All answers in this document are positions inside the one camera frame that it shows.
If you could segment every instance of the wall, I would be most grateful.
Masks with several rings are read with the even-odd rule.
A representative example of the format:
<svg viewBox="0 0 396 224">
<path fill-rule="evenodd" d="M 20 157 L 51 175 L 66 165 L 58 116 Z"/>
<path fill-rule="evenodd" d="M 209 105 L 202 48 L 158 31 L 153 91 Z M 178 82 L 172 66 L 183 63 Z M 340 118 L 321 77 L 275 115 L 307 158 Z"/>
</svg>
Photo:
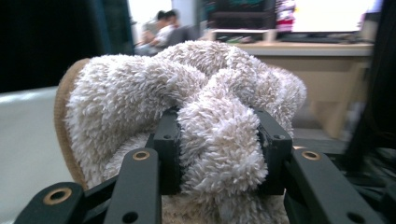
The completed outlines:
<svg viewBox="0 0 396 224">
<path fill-rule="evenodd" d="M 156 19 L 160 10 L 168 11 L 172 9 L 172 0 L 129 0 L 129 12 L 133 21 L 133 33 L 135 43 L 138 43 L 142 36 L 142 27 L 148 22 Z"/>
<path fill-rule="evenodd" d="M 198 0 L 172 0 L 172 7 L 179 13 L 181 25 L 197 24 Z"/>
</svg>

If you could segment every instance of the tan fleece backing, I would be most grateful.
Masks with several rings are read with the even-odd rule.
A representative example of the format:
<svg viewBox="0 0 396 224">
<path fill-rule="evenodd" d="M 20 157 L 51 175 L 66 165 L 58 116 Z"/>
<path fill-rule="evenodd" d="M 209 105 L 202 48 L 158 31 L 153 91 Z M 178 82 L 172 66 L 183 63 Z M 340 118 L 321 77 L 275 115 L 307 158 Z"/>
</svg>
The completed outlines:
<svg viewBox="0 0 396 224">
<path fill-rule="evenodd" d="M 83 59 L 74 63 L 64 74 L 64 77 L 59 84 L 58 90 L 55 96 L 54 106 L 54 123 L 55 131 L 58 136 L 58 142 L 61 147 L 62 153 L 64 154 L 64 160 L 67 168 L 69 169 L 73 179 L 78 182 L 84 189 L 87 189 L 87 183 L 82 173 L 81 167 L 78 165 L 73 151 L 71 149 L 71 141 L 68 131 L 66 129 L 64 118 L 67 113 L 66 104 L 70 98 L 70 93 L 75 88 L 75 80 L 78 77 L 79 72 L 88 63 L 90 59 Z"/>
</svg>

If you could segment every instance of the keyboard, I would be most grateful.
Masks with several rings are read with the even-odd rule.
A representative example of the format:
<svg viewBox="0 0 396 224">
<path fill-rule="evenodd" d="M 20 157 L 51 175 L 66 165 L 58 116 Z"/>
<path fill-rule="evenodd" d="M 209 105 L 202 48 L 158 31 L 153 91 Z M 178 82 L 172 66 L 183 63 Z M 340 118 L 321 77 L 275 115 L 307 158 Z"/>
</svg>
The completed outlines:
<svg viewBox="0 0 396 224">
<path fill-rule="evenodd" d="M 280 42 L 298 42 L 298 43 L 323 43 L 323 44 L 339 44 L 346 42 L 344 39 L 329 37 L 282 37 Z"/>
</svg>

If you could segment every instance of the computer monitor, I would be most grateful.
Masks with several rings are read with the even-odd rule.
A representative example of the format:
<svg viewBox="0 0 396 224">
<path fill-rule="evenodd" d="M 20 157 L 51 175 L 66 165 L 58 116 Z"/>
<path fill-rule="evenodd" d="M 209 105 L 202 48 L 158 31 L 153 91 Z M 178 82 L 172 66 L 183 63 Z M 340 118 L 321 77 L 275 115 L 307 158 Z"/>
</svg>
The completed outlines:
<svg viewBox="0 0 396 224">
<path fill-rule="evenodd" d="M 274 29 L 276 0 L 205 1 L 207 25 L 216 29 Z"/>
<path fill-rule="evenodd" d="M 358 32 L 374 0 L 276 0 L 282 34 L 334 35 Z"/>
</svg>

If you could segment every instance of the black curtain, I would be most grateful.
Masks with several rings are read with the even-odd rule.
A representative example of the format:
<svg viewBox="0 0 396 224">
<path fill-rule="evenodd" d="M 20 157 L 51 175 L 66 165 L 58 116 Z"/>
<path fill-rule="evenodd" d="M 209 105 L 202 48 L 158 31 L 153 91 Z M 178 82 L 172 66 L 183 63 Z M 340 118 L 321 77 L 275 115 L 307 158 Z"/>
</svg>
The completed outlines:
<svg viewBox="0 0 396 224">
<path fill-rule="evenodd" d="M 4 0 L 0 92 L 57 86 L 74 62 L 133 54 L 126 0 Z"/>
<path fill-rule="evenodd" d="M 384 0 L 369 72 L 367 105 L 343 157 L 359 171 L 375 148 L 396 148 L 396 1 Z"/>
</svg>

